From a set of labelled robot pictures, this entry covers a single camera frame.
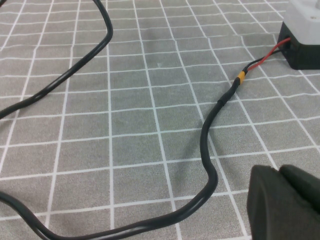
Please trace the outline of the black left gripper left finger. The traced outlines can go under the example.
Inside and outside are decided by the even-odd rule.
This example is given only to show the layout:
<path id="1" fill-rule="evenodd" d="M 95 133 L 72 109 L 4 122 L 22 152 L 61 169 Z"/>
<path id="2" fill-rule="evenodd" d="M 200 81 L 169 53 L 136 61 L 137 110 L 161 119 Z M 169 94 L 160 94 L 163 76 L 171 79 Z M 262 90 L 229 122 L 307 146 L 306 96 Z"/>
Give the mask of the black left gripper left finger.
<path id="1" fill-rule="evenodd" d="M 320 238 L 320 214 L 270 166 L 252 167 L 246 209 L 254 240 Z"/>

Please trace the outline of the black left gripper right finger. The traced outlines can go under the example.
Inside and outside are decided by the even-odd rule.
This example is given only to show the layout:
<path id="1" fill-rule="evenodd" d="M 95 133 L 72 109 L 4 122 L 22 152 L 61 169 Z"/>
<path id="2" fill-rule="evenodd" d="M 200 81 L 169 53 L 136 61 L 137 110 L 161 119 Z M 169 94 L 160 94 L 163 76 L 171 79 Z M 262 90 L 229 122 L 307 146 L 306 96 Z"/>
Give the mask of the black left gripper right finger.
<path id="1" fill-rule="evenodd" d="M 299 167 L 289 164 L 282 165 L 279 172 L 295 191 L 319 214 L 320 179 Z"/>

